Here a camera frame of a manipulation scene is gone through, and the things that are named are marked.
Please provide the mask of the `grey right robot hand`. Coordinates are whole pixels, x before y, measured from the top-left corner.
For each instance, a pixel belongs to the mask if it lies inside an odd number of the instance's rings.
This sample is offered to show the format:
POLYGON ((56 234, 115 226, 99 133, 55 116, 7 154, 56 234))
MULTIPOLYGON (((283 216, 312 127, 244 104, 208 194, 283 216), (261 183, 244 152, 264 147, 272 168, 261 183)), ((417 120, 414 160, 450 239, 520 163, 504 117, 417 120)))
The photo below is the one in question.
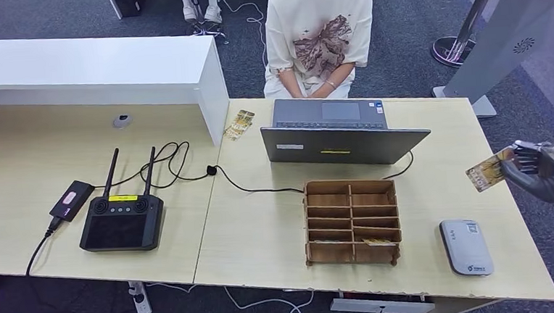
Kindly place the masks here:
POLYGON ((511 158, 500 163, 503 176, 541 201, 554 204, 554 141, 515 141, 511 158))

